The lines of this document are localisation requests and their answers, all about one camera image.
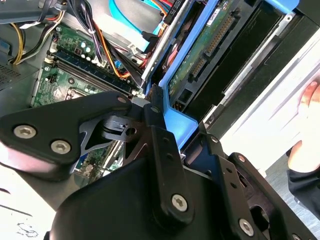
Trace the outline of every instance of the orange wire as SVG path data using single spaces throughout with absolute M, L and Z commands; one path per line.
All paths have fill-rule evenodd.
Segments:
M 113 68 L 114 73 L 115 73 L 119 78 L 126 79 L 127 77 L 129 77 L 129 76 L 131 75 L 129 72 L 126 72 L 125 74 L 119 73 L 119 71 L 117 70 L 117 68 L 116 68 L 116 66 L 115 66 L 115 63 L 114 63 L 113 60 L 112 60 L 111 54 L 110 54 L 110 52 L 109 52 L 109 50 L 108 50 L 108 48 L 107 48 L 107 45 L 106 45 L 105 38 L 104 38 L 104 36 L 102 35 L 102 31 L 101 31 L 100 29 L 99 29 L 99 31 L 98 31 L 98 34 L 99 34 L 99 36 L 100 36 L 100 38 L 101 38 L 101 42 L 102 42 L 102 47 L 103 47 L 104 53 L 105 53 L 106 57 L 108 58 L 111 66 L 112 66 L 112 68 Z
M 151 2 L 153 2 L 159 9 L 161 9 L 161 12 L 164 14 L 165 17 L 168 15 L 166 10 L 159 3 L 157 3 L 155 0 L 151 0 Z

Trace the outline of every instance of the blue plastic bracket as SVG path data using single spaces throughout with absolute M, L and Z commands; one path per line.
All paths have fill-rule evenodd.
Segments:
M 123 13 L 118 8 L 115 0 L 109 0 L 109 10 L 114 19 L 118 20 L 119 22 L 123 23 L 129 28 L 137 31 L 138 33 L 142 33 L 142 31 L 139 28 L 132 24 L 131 21 L 128 18 L 126 18 L 125 15 L 123 15 Z
M 266 0 L 269 4 L 280 10 L 284 14 L 291 14 L 300 0 Z
M 198 122 L 191 117 L 173 109 L 170 106 L 169 101 L 169 91 L 168 84 L 177 69 L 181 65 L 182 61 L 188 54 L 193 43 L 201 33 L 203 27 L 208 22 L 218 0 L 209 0 L 200 14 L 198 20 L 196 21 L 194 27 L 192 28 L 190 34 L 186 38 L 184 44 L 182 45 L 179 53 L 174 59 L 172 65 L 169 67 L 168 71 L 164 75 L 163 79 L 160 81 L 159 86 L 163 89 L 163 102 L 164 102 L 164 120 L 168 131 L 172 132 L 175 136 L 178 148 L 181 149 L 190 136 L 195 132 L 198 127 Z
M 150 7 L 153 7 L 155 9 L 160 10 L 152 1 L 150 0 L 144 0 L 143 1 L 145 4 L 149 5 Z M 110 13 L 112 15 L 112 17 L 116 20 L 118 20 L 119 22 L 123 23 L 124 25 L 126 25 L 127 27 L 137 31 L 138 33 L 142 33 L 142 31 L 136 27 L 128 18 L 126 18 L 126 16 L 120 11 L 120 9 L 118 8 L 116 1 L 115 0 L 109 0 L 109 10 Z M 160 31 L 160 27 L 157 26 L 155 28 L 155 30 L 153 31 L 153 34 L 157 35 L 158 32 Z

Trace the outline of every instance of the metal rod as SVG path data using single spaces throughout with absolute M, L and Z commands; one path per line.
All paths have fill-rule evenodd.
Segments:
M 144 84 L 144 82 L 148 79 L 151 71 L 153 70 L 154 65 L 157 63 L 157 59 L 160 56 L 161 52 L 166 48 L 166 45 L 169 44 L 168 39 L 170 38 L 172 32 L 175 29 L 175 26 L 177 24 L 180 23 L 180 18 L 183 16 L 184 11 L 188 8 L 189 4 L 192 3 L 192 0 L 187 0 L 185 1 L 179 12 L 177 13 L 176 17 L 174 18 L 172 24 L 166 29 L 166 31 L 164 32 L 163 36 L 161 37 L 161 39 L 159 40 L 159 43 L 156 47 L 156 49 L 154 50 L 154 53 L 152 54 L 150 60 L 148 61 L 145 70 L 141 76 L 142 78 L 142 84 Z

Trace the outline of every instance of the black mechanical bracket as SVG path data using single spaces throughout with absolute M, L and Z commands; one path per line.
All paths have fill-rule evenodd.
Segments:
M 60 181 L 70 176 L 80 156 L 112 140 L 124 141 L 124 165 L 138 158 L 149 162 L 156 221 L 177 229 L 192 222 L 195 210 L 175 137 L 166 130 L 160 108 L 150 103 L 141 107 L 118 92 L 104 92 L 4 116 L 0 144 L 7 157 L 0 162 Z M 183 196 L 187 208 L 178 210 L 174 196 Z M 175 201 L 183 205 L 179 198 Z
M 227 157 L 220 141 L 202 125 L 182 153 L 186 166 L 210 175 L 220 186 L 220 229 L 228 239 L 314 239 L 306 227 L 297 227 L 303 223 L 248 159 L 240 153 Z

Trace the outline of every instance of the yellow wire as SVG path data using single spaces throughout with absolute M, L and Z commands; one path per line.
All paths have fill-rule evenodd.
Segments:
M 161 9 L 161 12 L 164 14 L 165 17 L 168 15 L 166 10 L 159 3 L 157 3 L 155 0 L 151 0 L 151 2 L 153 2 L 158 8 Z
M 18 38 L 19 38 L 19 50 L 18 50 L 18 53 L 16 55 L 16 59 L 13 62 L 13 64 L 16 65 L 18 62 L 20 62 L 20 60 L 22 58 L 23 51 L 24 51 L 24 49 L 23 49 L 23 40 L 22 40 L 22 35 L 21 35 L 18 27 L 14 23 L 10 23 L 10 24 L 14 27 L 14 29 L 15 29 L 17 35 L 18 35 Z

